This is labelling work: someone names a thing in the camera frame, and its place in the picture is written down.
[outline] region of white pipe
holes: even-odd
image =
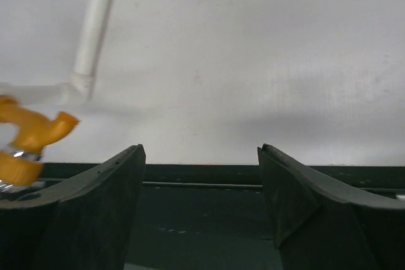
[[[89,0],[85,14],[71,79],[72,84],[85,95],[90,95],[111,3],[112,0]]]
[[[89,0],[69,83],[10,85],[0,83],[0,95],[12,95],[23,105],[81,104],[89,99],[112,0]]]
[[[86,98],[70,83],[56,85],[11,85],[0,83],[0,95],[10,95],[23,105],[82,104]]]

